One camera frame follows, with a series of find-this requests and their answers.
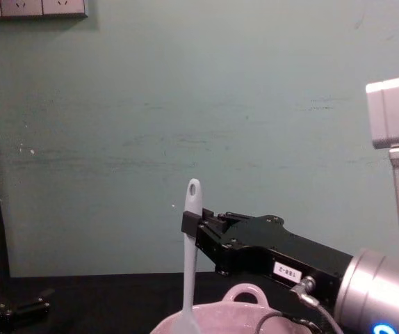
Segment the screw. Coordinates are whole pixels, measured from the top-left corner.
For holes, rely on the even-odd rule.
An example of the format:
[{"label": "screw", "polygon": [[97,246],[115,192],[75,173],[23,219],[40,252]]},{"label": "screw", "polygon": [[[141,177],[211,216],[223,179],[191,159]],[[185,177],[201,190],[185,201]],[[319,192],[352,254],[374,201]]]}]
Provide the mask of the screw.
[{"label": "screw", "polygon": [[218,270],[217,273],[219,273],[220,275],[223,275],[223,276],[228,276],[229,275],[229,272],[228,271],[224,271],[224,270]]}]

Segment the pink pot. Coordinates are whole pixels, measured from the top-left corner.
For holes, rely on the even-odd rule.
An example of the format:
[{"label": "pink pot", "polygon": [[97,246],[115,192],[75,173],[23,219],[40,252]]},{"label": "pink pot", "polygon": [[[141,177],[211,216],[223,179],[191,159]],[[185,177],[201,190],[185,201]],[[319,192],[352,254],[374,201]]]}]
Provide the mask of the pink pot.
[{"label": "pink pot", "polygon": [[[235,298],[242,293],[255,296],[257,304],[235,301]],[[193,306],[193,313],[202,334],[254,334],[262,316],[274,311],[269,307],[263,291],[256,285],[247,283],[232,287],[222,301]],[[150,334],[170,334],[172,322],[179,313],[165,318]],[[311,331],[288,319],[275,317],[266,320],[261,327],[261,333],[310,334]]]}]

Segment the blue led light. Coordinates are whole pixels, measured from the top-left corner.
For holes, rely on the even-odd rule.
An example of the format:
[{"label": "blue led light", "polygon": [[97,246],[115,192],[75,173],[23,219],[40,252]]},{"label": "blue led light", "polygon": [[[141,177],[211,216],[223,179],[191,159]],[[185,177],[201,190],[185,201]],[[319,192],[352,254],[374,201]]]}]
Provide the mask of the blue led light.
[{"label": "blue led light", "polygon": [[378,324],[373,328],[374,334],[397,334],[396,331],[390,326],[386,324]]}]

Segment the teal wall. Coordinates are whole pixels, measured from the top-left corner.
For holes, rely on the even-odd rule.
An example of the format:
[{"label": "teal wall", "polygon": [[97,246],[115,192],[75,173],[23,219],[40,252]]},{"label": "teal wall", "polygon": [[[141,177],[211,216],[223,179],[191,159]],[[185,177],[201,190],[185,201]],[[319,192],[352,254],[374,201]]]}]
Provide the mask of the teal wall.
[{"label": "teal wall", "polygon": [[191,177],[216,212],[278,214],[342,251],[399,256],[364,93],[399,76],[399,1],[89,6],[87,19],[0,22],[14,276],[181,271]]}]

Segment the spatula hole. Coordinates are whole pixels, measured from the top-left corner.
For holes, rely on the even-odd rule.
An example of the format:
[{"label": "spatula hole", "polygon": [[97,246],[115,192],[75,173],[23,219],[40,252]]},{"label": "spatula hole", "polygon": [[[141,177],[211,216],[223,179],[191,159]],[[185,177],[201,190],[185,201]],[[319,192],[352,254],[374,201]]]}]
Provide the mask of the spatula hole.
[{"label": "spatula hole", "polygon": [[191,196],[194,196],[195,193],[197,192],[197,188],[194,184],[191,184],[188,190],[189,190]]}]

